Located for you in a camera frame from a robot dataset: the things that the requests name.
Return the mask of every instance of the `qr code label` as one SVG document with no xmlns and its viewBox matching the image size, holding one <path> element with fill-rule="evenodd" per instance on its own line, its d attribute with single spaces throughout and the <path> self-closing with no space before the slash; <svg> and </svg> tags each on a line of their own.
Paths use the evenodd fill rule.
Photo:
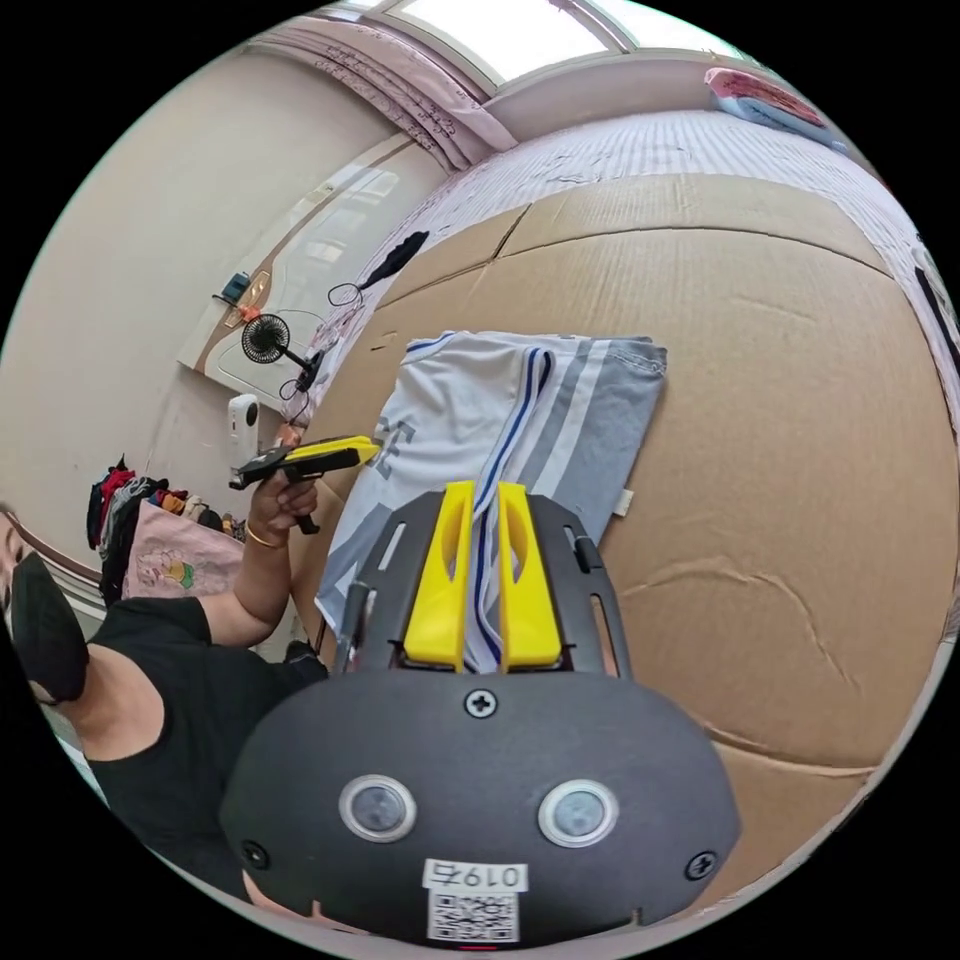
<svg viewBox="0 0 960 960">
<path fill-rule="evenodd" d="M 429 891 L 427 937 L 447 943 L 517 943 L 515 893 L 463 896 Z"/>
</svg>

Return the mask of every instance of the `cardboard box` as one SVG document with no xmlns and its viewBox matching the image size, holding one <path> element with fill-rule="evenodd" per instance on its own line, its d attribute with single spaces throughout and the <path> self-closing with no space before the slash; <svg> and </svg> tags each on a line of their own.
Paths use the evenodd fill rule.
<svg viewBox="0 0 960 960">
<path fill-rule="evenodd" d="M 578 187 L 415 258 L 307 439 L 373 431 L 408 341 L 449 329 L 667 347 L 635 496 L 601 552 L 637 679 L 710 732 L 740 805 L 698 907 L 737 894 L 876 782 L 945 659 L 957 459 L 916 316 L 814 194 L 702 175 Z M 352 482 L 322 485 L 325 530 L 296 547 L 308 628 Z"/>
</svg>

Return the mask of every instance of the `number label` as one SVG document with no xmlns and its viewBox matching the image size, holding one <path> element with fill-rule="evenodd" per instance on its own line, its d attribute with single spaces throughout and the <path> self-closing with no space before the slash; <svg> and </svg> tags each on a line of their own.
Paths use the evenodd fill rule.
<svg viewBox="0 0 960 960">
<path fill-rule="evenodd" d="M 527 865 L 426 860 L 423 864 L 423 886 L 427 890 L 447 893 L 526 893 Z"/>
</svg>

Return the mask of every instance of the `pink curtain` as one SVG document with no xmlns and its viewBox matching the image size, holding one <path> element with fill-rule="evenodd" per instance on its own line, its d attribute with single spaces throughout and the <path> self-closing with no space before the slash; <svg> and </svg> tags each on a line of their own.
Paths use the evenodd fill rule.
<svg viewBox="0 0 960 960">
<path fill-rule="evenodd" d="M 438 64 L 374 26 L 298 17 L 250 46 L 310 64 L 349 87 L 450 174 L 517 145 Z"/>
</svg>

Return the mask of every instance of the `pink bag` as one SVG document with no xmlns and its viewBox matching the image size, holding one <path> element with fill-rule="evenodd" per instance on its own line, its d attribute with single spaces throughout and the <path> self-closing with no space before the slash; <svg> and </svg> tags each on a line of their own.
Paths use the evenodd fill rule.
<svg viewBox="0 0 960 960">
<path fill-rule="evenodd" d="M 124 597 L 204 597 L 226 593 L 240 572 L 243 544 L 169 510 L 140 503 L 123 581 Z"/>
</svg>

